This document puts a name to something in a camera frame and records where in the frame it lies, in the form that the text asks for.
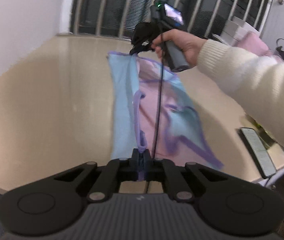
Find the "cream sweater forearm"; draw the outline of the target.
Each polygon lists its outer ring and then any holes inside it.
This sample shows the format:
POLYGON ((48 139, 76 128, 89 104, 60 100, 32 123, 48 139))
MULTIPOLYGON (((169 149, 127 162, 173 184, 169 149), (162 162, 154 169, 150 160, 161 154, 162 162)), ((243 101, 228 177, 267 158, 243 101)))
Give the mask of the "cream sweater forearm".
POLYGON ((208 40, 197 68, 284 146, 284 62, 208 40))

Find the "right hand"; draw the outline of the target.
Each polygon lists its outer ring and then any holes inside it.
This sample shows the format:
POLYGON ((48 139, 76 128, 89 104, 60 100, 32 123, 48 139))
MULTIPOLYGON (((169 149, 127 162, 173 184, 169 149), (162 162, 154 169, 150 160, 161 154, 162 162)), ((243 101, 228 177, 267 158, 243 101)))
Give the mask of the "right hand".
POLYGON ((183 52, 186 61, 193 68, 197 65, 199 52, 207 39, 178 29, 166 31, 152 41, 151 48, 155 50, 159 59, 163 57, 163 51, 160 47, 163 41, 172 41, 183 52))

